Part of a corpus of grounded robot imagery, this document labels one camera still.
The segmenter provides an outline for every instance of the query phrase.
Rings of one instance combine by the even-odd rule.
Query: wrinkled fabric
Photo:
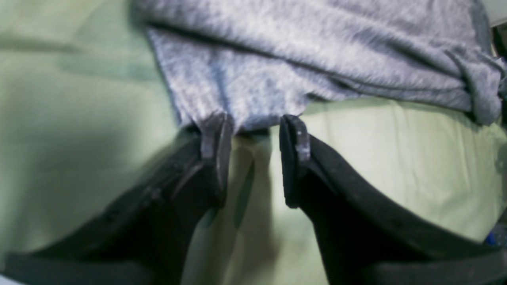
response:
[[[228,112],[236,130],[315,98],[381,96],[500,113],[504,68],[478,0],[137,0],[181,126]]]

